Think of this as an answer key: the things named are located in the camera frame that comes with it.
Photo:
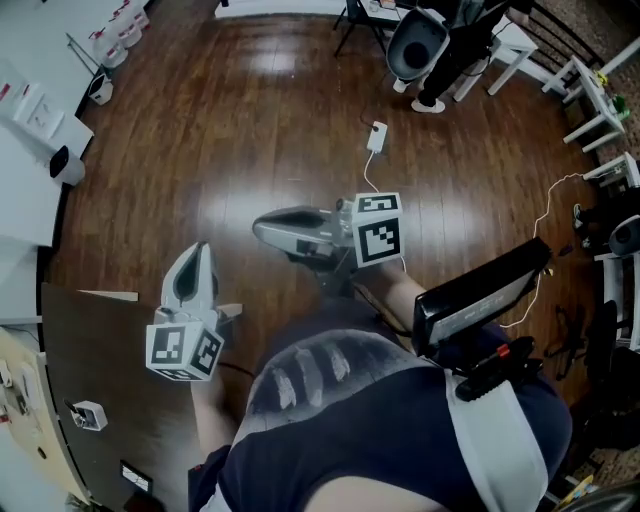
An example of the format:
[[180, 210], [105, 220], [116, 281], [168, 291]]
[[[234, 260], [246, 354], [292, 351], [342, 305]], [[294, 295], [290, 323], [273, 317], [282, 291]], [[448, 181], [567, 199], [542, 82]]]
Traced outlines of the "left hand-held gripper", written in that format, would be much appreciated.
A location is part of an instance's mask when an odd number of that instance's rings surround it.
[[[146, 327], [146, 367], [176, 382], [210, 381], [225, 345], [213, 309], [219, 294], [217, 264], [207, 242], [186, 249], [162, 283], [161, 305]], [[207, 311], [175, 310], [190, 308]]]

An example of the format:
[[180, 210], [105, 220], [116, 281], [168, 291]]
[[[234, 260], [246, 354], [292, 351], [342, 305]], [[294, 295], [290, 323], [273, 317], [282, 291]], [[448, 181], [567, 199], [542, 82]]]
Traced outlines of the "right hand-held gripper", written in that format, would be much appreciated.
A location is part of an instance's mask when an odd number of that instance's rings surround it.
[[398, 192], [340, 198], [333, 211], [311, 206], [259, 216], [254, 235], [290, 256], [329, 258], [351, 250], [358, 268], [403, 257], [403, 209]]

